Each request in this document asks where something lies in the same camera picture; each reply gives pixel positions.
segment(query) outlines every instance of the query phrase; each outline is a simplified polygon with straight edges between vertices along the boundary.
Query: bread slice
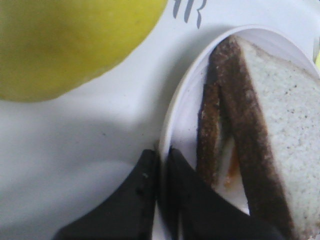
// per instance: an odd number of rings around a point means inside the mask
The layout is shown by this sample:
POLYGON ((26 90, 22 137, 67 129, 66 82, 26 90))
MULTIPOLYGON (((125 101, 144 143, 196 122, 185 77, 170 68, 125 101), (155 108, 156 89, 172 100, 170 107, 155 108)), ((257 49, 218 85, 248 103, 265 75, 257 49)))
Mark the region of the bread slice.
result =
POLYGON ((230 36, 210 56, 251 215, 288 240, 320 232, 320 80, 230 36))

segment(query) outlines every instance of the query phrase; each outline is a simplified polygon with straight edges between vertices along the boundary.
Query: white table surface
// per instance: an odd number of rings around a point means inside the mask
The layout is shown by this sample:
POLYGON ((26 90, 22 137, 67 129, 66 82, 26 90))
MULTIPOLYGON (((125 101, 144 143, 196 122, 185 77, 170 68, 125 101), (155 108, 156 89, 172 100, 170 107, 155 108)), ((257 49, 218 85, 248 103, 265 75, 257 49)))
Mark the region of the white table surface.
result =
POLYGON ((0 239, 50 240, 105 200, 143 149, 159 139, 186 69, 216 36, 260 24, 312 59, 319 0, 168 0, 157 26, 124 62, 65 95, 39 103, 0 101, 0 239))

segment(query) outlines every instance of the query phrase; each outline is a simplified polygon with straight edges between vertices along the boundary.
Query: white bread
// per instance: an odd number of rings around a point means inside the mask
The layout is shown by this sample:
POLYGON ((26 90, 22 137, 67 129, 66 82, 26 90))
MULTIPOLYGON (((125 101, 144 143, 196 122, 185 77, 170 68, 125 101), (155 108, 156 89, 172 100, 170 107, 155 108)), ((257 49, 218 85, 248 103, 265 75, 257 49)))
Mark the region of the white bread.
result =
POLYGON ((249 211, 289 240, 320 233, 320 80, 231 36, 210 56, 249 211))

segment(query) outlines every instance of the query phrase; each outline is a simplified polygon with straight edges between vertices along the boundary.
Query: printed logo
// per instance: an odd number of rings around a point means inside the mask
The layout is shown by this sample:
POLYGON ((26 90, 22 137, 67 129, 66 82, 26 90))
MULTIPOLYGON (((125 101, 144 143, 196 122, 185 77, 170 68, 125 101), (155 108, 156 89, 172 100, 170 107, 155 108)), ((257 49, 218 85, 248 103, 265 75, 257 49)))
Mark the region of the printed logo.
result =
MULTIPOLYGON (((182 0, 174 0, 174 1, 175 1, 175 3, 174 3, 174 6, 173 6, 173 17, 176 19, 176 18, 177 18, 177 15, 178 15, 178 12, 179 12, 179 8, 180 8, 181 1, 182 1, 182 0)), ((191 13, 191 10, 192 10, 192 8, 193 8, 194 1, 195 1, 195 0, 187 0, 187 1, 188 1, 188 2, 187 2, 187 4, 186 4, 185 10, 184 10, 184 22, 185 22, 185 23, 188 23, 188 21, 189 21, 190 13, 191 13)), ((204 7, 206 6, 206 4, 207 4, 207 0, 202 0, 201 6, 196 9, 196 11, 197 11, 196 26, 197 26, 198 29, 200 28, 201 20, 202 20, 202 16, 201 16, 200 11, 201 11, 202 9, 204 9, 204 7)))

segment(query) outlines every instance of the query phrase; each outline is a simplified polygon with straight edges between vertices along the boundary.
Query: sandwich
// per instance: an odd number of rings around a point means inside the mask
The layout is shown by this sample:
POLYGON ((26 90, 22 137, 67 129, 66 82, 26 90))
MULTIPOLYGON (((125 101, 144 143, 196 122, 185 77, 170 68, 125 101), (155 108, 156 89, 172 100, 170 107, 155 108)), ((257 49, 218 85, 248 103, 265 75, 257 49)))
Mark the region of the sandwich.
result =
POLYGON ((209 57, 196 170, 288 240, 320 233, 320 79, 232 35, 209 57))

